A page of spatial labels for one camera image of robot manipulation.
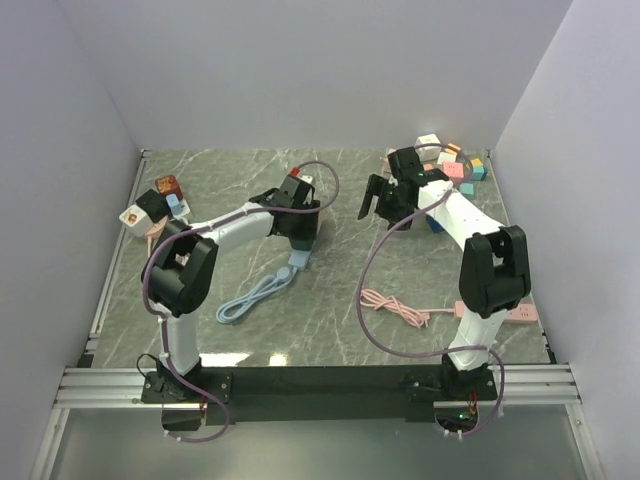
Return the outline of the light blue power strip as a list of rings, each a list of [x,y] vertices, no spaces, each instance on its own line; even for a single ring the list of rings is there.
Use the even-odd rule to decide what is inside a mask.
[[[288,263],[296,271],[304,270],[310,259],[314,241],[313,240],[292,240],[290,242],[292,251]]]

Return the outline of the pink power strip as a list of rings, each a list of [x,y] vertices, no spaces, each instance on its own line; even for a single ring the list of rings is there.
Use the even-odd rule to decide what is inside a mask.
[[[462,318],[464,314],[464,303],[459,300],[454,304],[454,315],[456,318]],[[505,315],[505,322],[528,324],[535,323],[539,320],[536,307],[530,303],[520,303],[515,309],[509,310]]]
[[[159,220],[157,223],[154,223],[148,230],[147,232],[144,234],[144,238],[145,239],[157,239],[161,233],[163,232],[166,224],[167,224],[168,218],[164,217],[161,220]]]

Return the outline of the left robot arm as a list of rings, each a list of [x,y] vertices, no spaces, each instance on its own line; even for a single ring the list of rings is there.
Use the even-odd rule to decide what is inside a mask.
[[[200,388],[195,369],[201,365],[197,347],[196,310],[208,296],[216,260],[250,241],[281,236],[289,241],[288,265],[261,279],[249,293],[223,304],[217,320],[238,320],[255,303],[286,288],[304,270],[319,231],[320,201],[314,178],[297,169],[278,188],[251,198],[240,208],[207,222],[167,225],[142,274],[146,305],[158,315],[160,363],[173,366],[164,389],[176,401],[193,399]]]

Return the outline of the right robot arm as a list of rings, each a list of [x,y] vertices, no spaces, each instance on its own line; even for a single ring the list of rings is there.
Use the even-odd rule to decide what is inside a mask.
[[[505,226],[483,213],[442,168],[425,169],[418,151],[429,146],[389,153],[391,176],[369,177],[358,217],[365,218],[376,201],[376,215],[388,222],[374,253],[421,215],[432,217],[462,250],[458,288],[464,312],[453,341],[441,353],[451,366],[438,377],[442,393],[460,399],[473,388],[473,373],[493,354],[491,347],[507,312],[531,292],[528,245],[522,228]]]

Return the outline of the blue cube plug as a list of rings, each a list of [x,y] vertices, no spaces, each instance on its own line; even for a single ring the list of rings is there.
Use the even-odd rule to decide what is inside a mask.
[[[433,233],[441,233],[445,231],[442,225],[438,221],[436,221],[433,217],[427,216],[426,221]]]

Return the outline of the pink cube plug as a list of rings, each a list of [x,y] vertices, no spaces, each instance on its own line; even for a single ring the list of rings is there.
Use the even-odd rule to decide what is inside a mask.
[[[460,182],[464,179],[465,172],[462,163],[454,161],[444,161],[438,168],[453,182]]]

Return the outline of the small orange plug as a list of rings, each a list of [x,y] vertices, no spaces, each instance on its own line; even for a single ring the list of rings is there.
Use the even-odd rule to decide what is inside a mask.
[[[446,147],[444,148],[444,152],[445,153],[448,153],[448,154],[451,154],[451,155],[454,155],[454,156],[457,156],[459,154],[460,150],[461,150],[461,148],[459,146],[457,146],[455,144],[451,144],[451,143],[447,144]]]

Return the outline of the small teal plug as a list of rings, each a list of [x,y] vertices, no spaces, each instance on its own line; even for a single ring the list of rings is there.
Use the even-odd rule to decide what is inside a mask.
[[[473,199],[475,197],[475,188],[471,183],[460,183],[458,185],[459,192],[467,198]]]

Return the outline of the small cyan plug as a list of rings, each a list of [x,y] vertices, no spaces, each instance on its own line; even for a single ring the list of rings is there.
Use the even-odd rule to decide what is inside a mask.
[[[482,181],[486,178],[488,170],[484,166],[474,165],[471,172],[473,181]]]

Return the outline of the small blue plug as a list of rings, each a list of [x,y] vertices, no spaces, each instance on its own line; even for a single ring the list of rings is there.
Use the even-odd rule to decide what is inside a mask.
[[[176,194],[169,194],[165,197],[167,205],[172,215],[178,216],[182,213],[181,200]]]

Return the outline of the maroon patterned cube plug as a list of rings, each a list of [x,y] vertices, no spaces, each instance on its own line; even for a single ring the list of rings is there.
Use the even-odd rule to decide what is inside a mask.
[[[179,200],[183,199],[180,184],[173,174],[157,178],[154,183],[156,190],[164,197],[175,195]]]

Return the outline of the black cube plug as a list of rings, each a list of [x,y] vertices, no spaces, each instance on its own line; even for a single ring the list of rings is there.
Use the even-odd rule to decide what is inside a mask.
[[[135,204],[148,215],[152,223],[158,223],[171,213],[165,197],[154,189],[141,194]]]

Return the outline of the white cartoon cube plug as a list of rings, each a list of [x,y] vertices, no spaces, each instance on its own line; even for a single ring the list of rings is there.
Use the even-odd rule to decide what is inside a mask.
[[[119,220],[126,231],[135,237],[143,237],[153,225],[148,214],[135,204],[123,211]]]

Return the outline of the white power strip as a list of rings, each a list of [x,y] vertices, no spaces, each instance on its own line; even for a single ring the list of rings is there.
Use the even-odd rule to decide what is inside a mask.
[[[185,199],[179,200],[178,204],[172,208],[174,218],[189,221],[192,217],[191,209]]]

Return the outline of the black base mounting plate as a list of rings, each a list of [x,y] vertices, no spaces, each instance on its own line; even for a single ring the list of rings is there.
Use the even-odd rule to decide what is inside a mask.
[[[497,382],[483,367],[468,378],[445,365],[320,367],[199,367],[187,376],[196,391],[167,368],[150,371],[141,401],[168,408],[165,425],[195,429],[181,411],[206,410],[209,425],[234,422],[401,418],[432,422],[438,402],[494,401]]]

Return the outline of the aluminium rail frame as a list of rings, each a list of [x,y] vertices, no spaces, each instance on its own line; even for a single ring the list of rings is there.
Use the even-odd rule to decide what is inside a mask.
[[[571,370],[540,332],[507,340],[504,318],[530,295],[525,233],[493,179],[466,199],[413,148],[386,177],[378,148],[154,151],[136,198],[173,174],[193,219],[171,218],[152,254],[130,234],[101,302],[94,364],[64,372],[59,409],[149,407],[172,446],[140,477],[216,474],[254,464],[272,439],[252,427],[334,424],[313,450],[345,475],[356,421],[399,420],[422,473],[549,478],[541,423],[505,433],[512,406],[575,405]]]

